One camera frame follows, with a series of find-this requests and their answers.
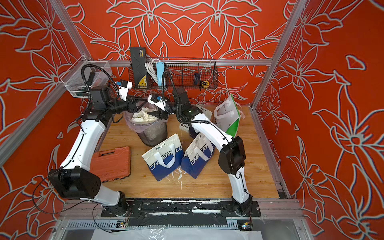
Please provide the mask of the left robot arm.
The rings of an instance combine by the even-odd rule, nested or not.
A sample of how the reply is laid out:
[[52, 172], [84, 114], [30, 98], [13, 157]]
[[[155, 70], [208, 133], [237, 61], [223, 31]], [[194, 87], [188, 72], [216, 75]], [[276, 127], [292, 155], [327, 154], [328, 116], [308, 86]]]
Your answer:
[[96, 68], [105, 74], [109, 80], [111, 75], [103, 68], [94, 64], [85, 64], [80, 70], [82, 80], [89, 92], [89, 102], [81, 115], [81, 130], [69, 155], [58, 169], [51, 170], [48, 179], [61, 198], [66, 200], [83, 200], [99, 203], [116, 217], [122, 217], [128, 212], [126, 196], [121, 191], [113, 191], [102, 185], [101, 179], [91, 173], [92, 156], [99, 139], [104, 133], [109, 121], [116, 114], [123, 112], [136, 113], [145, 104], [143, 98], [126, 95], [122, 97], [119, 85], [112, 83], [117, 92], [111, 97], [107, 85], [92, 87], [94, 73], [86, 77], [86, 69]]

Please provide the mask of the small navy paper bag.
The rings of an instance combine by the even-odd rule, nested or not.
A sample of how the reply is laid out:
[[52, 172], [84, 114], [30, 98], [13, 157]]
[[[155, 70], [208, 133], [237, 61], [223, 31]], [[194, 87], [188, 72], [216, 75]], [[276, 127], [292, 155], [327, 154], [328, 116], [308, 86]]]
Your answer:
[[[201, 106], [201, 105], [196, 105], [196, 107], [197, 107], [198, 109], [200, 109], [200, 110], [203, 112], [203, 114], [204, 114], [209, 120], [212, 119], [212, 115], [213, 115], [213, 112], [212, 112], [212, 111], [210, 111], [210, 110], [204, 108], [204, 107]], [[190, 135], [190, 137], [192, 137], [193, 139], [198, 135], [198, 133], [195, 131], [195, 129], [194, 129], [192, 126], [190, 126], [190, 129], [189, 129], [189, 135]]]

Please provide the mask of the green and white tote bag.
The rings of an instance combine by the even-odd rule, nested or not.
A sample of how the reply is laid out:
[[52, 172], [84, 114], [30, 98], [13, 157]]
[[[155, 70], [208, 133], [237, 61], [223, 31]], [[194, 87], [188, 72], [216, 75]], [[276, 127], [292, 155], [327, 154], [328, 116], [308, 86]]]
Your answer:
[[219, 104], [213, 112], [216, 125], [232, 137], [237, 136], [240, 119], [242, 117], [238, 106], [240, 105], [235, 102], [233, 95], [229, 95], [229, 97]]

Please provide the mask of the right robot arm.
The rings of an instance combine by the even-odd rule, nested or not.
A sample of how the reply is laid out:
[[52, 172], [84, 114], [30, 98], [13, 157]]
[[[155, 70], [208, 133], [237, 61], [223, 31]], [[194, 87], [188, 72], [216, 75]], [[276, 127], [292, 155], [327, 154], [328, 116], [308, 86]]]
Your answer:
[[162, 95], [150, 95], [148, 102], [158, 107], [153, 114], [160, 119], [176, 115], [181, 124], [187, 124], [202, 133], [220, 152], [218, 164], [228, 174], [232, 187], [233, 211], [239, 216], [252, 215], [253, 196], [249, 193], [245, 180], [246, 153], [241, 137], [232, 137], [213, 124], [203, 112], [193, 106], [187, 92], [177, 88], [171, 73], [164, 71]]

